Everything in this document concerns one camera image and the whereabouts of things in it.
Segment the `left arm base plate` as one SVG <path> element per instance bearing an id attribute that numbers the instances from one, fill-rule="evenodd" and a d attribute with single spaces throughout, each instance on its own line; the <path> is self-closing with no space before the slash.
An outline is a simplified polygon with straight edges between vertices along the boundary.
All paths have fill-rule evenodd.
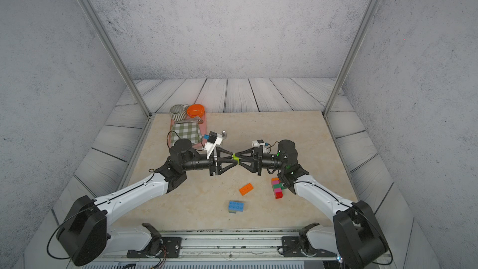
<path id="1" fill-rule="evenodd" d="M 181 237 L 154 237 L 143 250 L 128 250 L 126 257 L 129 259 L 177 259 L 181 244 Z"/>

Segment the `dark green lego brick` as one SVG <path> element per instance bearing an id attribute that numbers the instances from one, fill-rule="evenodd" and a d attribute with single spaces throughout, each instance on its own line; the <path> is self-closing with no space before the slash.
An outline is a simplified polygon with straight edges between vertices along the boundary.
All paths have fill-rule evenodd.
<path id="1" fill-rule="evenodd" d="M 278 188 L 278 187 L 281 187 L 282 190 L 286 189 L 285 186 L 283 186 L 282 184 L 275 184 L 275 185 L 272 185 L 272 189 L 274 190 L 275 188 Z"/>

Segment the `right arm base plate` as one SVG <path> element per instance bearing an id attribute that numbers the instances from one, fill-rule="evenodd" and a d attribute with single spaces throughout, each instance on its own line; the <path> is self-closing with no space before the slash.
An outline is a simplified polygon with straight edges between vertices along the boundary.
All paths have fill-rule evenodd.
<path id="1" fill-rule="evenodd" d="M 277 248 L 284 257 L 308 257 L 308 258 L 336 258 L 336 254 L 327 250 L 317 250 L 307 246 L 299 236 L 284 236 L 281 245 Z"/>

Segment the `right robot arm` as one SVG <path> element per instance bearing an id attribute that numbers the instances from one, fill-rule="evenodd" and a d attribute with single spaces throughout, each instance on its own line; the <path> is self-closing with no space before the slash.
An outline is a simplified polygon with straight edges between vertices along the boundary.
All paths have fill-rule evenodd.
<path id="1" fill-rule="evenodd" d="M 363 269 L 391 252 L 372 208 L 365 201 L 342 198 L 314 179 L 299 164 L 293 141 L 280 141 L 276 154 L 251 148 L 233 154 L 232 158 L 253 173 L 258 174 L 263 168 L 276 173 L 283 187 L 306 199 L 331 220 L 332 227 L 310 224 L 300 231 L 298 249 L 303 255 L 313 257 L 326 251 L 336 254 L 346 268 Z"/>

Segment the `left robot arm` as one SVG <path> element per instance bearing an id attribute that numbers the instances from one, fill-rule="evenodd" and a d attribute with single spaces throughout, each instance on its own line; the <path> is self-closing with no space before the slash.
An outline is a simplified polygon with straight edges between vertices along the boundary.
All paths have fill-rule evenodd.
<path id="1" fill-rule="evenodd" d="M 237 154 L 222 149 L 220 138 L 209 135 L 201 154 L 191 141 L 180 139 L 169 148 L 169 157 L 158 169 L 151 169 L 147 178 L 115 193 L 91 199 L 78 198 L 67 217 L 52 237 L 67 253 L 67 258 L 80 267 L 109 252 L 128 251 L 134 255 L 163 258 L 167 255 L 161 233 L 151 224 L 125 230 L 112 229 L 113 223 L 129 211 L 178 188 L 187 172 L 208 169 L 220 175 L 227 164 L 230 169 L 240 164 Z"/>

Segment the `blue long lego brick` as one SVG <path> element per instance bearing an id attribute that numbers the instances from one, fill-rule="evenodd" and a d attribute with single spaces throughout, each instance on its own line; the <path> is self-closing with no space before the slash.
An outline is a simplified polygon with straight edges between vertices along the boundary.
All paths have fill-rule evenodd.
<path id="1" fill-rule="evenodd" d="M 228 210 L 235 210 L 236 212 L 243 212 L 245 204 L 237 201 L 230 201 Z"/>

